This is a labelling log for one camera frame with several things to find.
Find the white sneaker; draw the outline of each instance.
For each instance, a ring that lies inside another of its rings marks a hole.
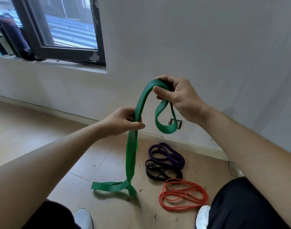
[[[208,225],[209,219],[209,210],[211,206],[205,205],[202,206],[197,213],[197,218],[195,220],[195,228],[196,229],[206,229]]]
[[[94,229],[94,224],[90,213],[85,209],[78,209],[74,214],[73,218],[76,224],[78,224],[81,229]]]

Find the baseboard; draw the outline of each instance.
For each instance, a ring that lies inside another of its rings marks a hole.
[[[50,115],[62,117],[62,118],[68,119],[68,120],[77,121],[77,122],[87,124],[87,125],[91,125],[93,123],[98,122],[94,119],[90,119],[87,117],[59,111],[59,110],[52,109],[52,108],[47,108],[47,107],[36,105],[36,104],[31,104],[31,103],[20,101],[20,100],[14,100],[14,99],[4,97],[4,96],[0,96],[0,101],[6,102],[9,104],[14,104],[17,106],[21,106],[24,108],[33,109],[33,110],[36,110],[39,112],[44,112],[44,113],[47,113]],[[180,149],[192,151],[192,152],[197,153],[197,154],[202,154],[205,156],[209,156],[209,157],[213,157],[213,158],[217,158],[217,159],[221,159],[221,160],[225,160],[225,161],[230,161],[228,156],[223,151],[220,151],[220,150],[210,149],[207,147],[198,146],[195,144],[190,144],[190,143],[186,143],[186,142],[182,142],[182,141],[178,141],[178,140],[174,140],[174,139],[170,139],[167,137],[163,137],[163,136],[159,136],[159,135],[155,135],[155,134],[151,134],[151,133],[147,133],[147,132],[142,132],[142,131],[138,131],[138,138],[144,139],[144,140],[150,140],[150,141],[153,141],[155,143],[165,142],[165,143],[169,144],[170,146],[174,146],[174,147],[178,147]]]

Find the wall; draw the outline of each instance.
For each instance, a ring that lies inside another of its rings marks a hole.
[[[149,80],[177,75],[291,151],[291,0],[99,0],[99,8],[107,74],[0,58],[0,95],[101,120],[134,107]],[[163,135],[158,103],[150,94],[144,131]],[[168,137],[219,148],[185,120]]]

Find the wooden floor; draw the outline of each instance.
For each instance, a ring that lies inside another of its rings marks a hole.
[[[0,165],[36,148],[66,136],[86,125],[0,102]],[[139,140],[135,176],[132,185],[138,199],[120,193],[94,192],[93,181],[124,181],[126,135],[96,142],[72,167],[49,195],[72,212],[90,211],[95,229],[194,228],[197,210],[170,213],[158,203],[163,183],[153,182],[145,173],[145,161],[151,141]],[[203,186],[209,204],[218,190],[234,178],[226,161],[176,149],[186,160],[185,180]]]

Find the red resistance band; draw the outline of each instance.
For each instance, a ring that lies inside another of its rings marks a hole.
[[[191,187],[185,188],[185,189],[178,189],[178,190],[170,190],[168,189],[169,185],[172,184],[186,184]],[[193,195],[190,194],[190,192],[193,191],[199,191],[202,193],[203,198],[197,198]],[[169,199],[167,196],[172,195],[172,196],[177,196],[178,198],[175,199]],[[188,200],[190,202],[195,203],[195,205],[187,205],[187,206],[166,206],[163,201],[169,201],[169,202],[175,202],[181,199]],[[208,200],[208,194],[205,191],[203,187],[200,185],[193,183],[193,182],[188,182],[186,180],[178,179],[178,178],[170,178],[168,179],[164,185],[163,185],[163,190],[162,193],[158,196],[158,201],[160,205],[168,211],[184,211],[184,210],[190,210],[194,209],[200,206],[203,206],[206,204]]]

